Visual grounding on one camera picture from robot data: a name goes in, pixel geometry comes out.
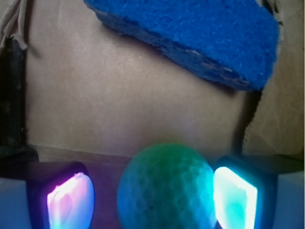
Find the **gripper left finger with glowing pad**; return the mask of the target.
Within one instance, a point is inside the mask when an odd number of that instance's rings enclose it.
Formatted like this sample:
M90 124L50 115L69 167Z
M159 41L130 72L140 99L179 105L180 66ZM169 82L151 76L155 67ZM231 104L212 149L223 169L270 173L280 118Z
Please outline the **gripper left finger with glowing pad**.
M94 186L81 162L0 166L2 229L88 229Z

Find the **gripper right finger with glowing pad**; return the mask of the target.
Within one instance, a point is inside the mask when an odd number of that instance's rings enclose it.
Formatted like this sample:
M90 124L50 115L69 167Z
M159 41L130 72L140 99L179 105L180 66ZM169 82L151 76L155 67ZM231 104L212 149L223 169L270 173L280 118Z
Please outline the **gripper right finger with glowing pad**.
M214 170L214 203L223 229L303 229L303 155L224 156Z

